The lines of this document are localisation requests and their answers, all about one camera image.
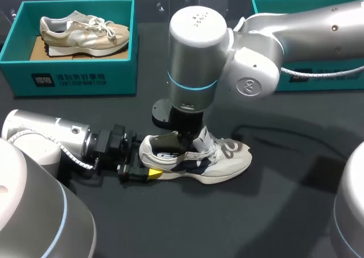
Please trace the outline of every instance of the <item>white sneaker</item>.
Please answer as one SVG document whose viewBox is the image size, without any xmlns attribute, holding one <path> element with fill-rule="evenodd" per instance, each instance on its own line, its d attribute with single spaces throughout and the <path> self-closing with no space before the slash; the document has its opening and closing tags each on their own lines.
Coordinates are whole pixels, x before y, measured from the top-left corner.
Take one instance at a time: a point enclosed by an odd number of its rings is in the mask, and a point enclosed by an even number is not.
<svg viewBox="0 0 364 258">
<path fill-rule="evenodd" d="M 77 11 L 60 19 L 42 17 L 40 34 L 49 46 L 49 56 L 77 53 L 108 56 L 122 50 L 129 42 L 128 27 Z"/>
<path fill-rule="evenodd" d="M 206 126 L 193 141 L 195 151 L 179 153 L 178 133 L 147 136 L 139 148 L 144 166 L 163 171 L 159 179 L 192 177 L 204 184 L 229 180 L 248 168 L 249 147 L 231 139 L 218 140 Z"/>
</svg>

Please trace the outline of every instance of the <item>shoe box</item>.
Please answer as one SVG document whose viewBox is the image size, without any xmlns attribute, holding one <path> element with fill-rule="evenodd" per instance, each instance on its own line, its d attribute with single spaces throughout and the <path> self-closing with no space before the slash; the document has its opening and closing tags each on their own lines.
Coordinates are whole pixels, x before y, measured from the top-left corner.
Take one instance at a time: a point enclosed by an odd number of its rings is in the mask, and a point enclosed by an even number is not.
<svg viewBox="0 0 364 258">
<path fill-rule="evenodd" d="M 128 26 L 128 49 L 106 57 L 49 57 L 40 18 L 64 18 L 75 10 Z M 134 0 L 25 1 L 0 53 L 0 70 L 15 96 L 135 94 L 138 24 Z"/>
<path fill-rule="evenodd" d="M 252 0 L 252 14 L 257 13 L 299 13 L 331 5 L 357 0 Z M 283 66 L 304 73 L 332 73 L 358 68 L 364 59 L 344 61 L 306 61 L 287 63 Z M 312 90 L 358 90 L 364 89 L 364 72 L 342 77 L 309 78 L 281 73 L 276 91 Z"/>
</svg>

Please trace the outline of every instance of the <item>cable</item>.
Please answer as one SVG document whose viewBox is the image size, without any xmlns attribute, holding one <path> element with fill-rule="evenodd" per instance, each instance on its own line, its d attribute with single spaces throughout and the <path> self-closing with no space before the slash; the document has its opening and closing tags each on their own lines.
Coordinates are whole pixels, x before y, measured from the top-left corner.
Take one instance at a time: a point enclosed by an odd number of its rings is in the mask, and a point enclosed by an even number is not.
<svg viewBox="0 0 364 258">
<path fill-rule="evenodd" d="M 364 66 L 360 66 L 356 69 L 346 70 L 344 72 L 333 72 L 333 73 L 304 73 L 304 72 L 295 72 L 294 70 L 281 68 L 281 71 L 290 74 L 293 76 L 300 77 L 339 77 L 339 76 L 347 76 L 350 74 L 355 74 L 364 71 Z"/>
<path fill-rule="evenodd" d="M 346 154 L 342 153 L 337 148 L 333 147 L 329 143 L 327 143 L 317 137 L 310 136 L 308 134 L 297 132 L 297 131 L 286 129 L 286 128 L 279 128 L 279 127 L 273 127 L 273 126 L 253 126 L 253 125 L 249 125 L 249 124 L 241 124 L 233 130 L 233 135 L 235 135 L 237 133 L 237 131 L 239 131 L 240 129 L 243 129 L 243 128 L 250 128 L 250 129 L 256 129 L 256 130 L 271 130 L 271 131 L 278 131 L 278 132 L 284 132 L 284 133 L 288 133 L 288 134 L 297 135 L 297 136 L 300 136 L 300 137 L 303 137 L 306 139 L 313 140 L 314 142 L 320 143 L 321 145 L 325 146 L 326 148 L 328 148 L 335 154 L 339 155 L 342 159 L 344 159 L 346 161 L 350 157 L 350 155 L 346 155 Z"/>
<path fill-rule="evenodd" d="M 7 140 L 9 143 L 14 144 L 14 142 L 19 139 L 21 136 L 24 135 L 28 135 L 28 134 L 38 134 L 41 135 L 49 140 L 51 140 L 52 142 L 54 142 L 55 144 L 57 144 L 59 146 L 59 148 L 61 148 L 61 150 L 77 165 L 79 165 L 80 167 L 83 167 L 87 170 L 91 170 L 93 169 L 92 165 L 83 163 L 82 161 L 78 160 L 74 155 L 72 155 L 67 148 L 65 148 L 56 138 L 54 138 L 52 135 L 48 134 L 48 133 L 40 133 L 31 129 L 27 129 L 27 130 L 23 130 L 20 131 L 18 133 L 16 133 L 14 136 L 12 136 L 9 140 Z"/>
</svg>

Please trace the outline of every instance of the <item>circular logo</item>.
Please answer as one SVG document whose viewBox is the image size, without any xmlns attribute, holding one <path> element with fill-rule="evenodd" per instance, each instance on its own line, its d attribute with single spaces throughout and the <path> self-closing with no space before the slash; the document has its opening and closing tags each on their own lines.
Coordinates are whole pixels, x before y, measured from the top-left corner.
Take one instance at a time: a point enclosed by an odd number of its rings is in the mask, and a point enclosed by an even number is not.
<svg viewBox="0 0 364 258">
<path fill-rule="evenodd" d="M 262 86 L 256 79 L 243 78 L 237 82 L 237 89 L 245 96 L 256 96 L 262 91 Z"/>
</svg>

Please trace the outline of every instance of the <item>screw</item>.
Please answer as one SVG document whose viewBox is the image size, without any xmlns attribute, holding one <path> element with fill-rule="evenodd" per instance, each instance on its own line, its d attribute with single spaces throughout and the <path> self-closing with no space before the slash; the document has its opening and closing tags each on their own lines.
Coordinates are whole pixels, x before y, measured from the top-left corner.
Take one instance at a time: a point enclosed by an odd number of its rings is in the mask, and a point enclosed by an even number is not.
<svg viewBox="0 0 364 258">
<path fill-rule="evenodd" d="M 78 133 L 80 133 L 80 130 L 78 128 L 73 128 L 71 132 L 73 134 L 78 134 Z"/>
</svg>

